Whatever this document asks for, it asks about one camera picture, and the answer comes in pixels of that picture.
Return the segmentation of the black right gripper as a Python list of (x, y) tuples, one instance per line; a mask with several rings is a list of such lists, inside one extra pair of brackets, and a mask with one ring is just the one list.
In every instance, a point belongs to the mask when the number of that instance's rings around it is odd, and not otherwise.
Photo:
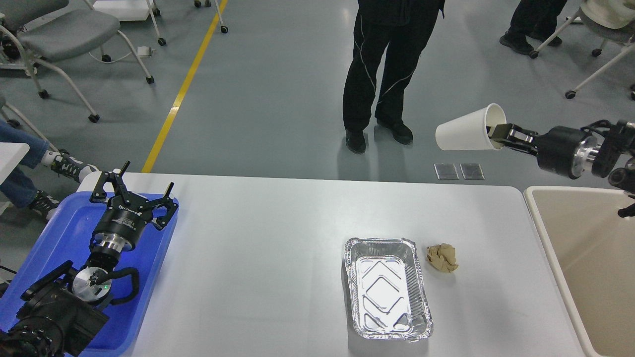
[(503, 123), (489, 126), (488, 137), (513, 151), (537, 156), (540, 169), (572, 180), (581, 177), (590, 152), (597, 146), (597, 138), (592, 134), (564, 126), (556, 126), (539, 136), (538, 132), (516, 124)]

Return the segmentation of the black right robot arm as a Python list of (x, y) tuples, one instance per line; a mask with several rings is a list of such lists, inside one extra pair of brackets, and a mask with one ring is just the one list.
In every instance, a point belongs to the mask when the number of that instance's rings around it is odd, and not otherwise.
[(585, 171), (607, 179), (609, 185), (631, 199), (635, 192), (634, 124), (597, 120), (580, 129), (556, 126), (547, 133), (522, 129), (515, 124), (488, 125), (490, 140), (537, 158), (544, 171), (576, 180)]

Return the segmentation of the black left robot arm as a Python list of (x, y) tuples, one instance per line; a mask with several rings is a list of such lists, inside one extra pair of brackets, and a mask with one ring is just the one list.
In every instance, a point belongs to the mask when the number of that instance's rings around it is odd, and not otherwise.
[(137, 335), (178, 201), (119, 172), (64, 199), (1, 298), (3, 357), (117, 357)]

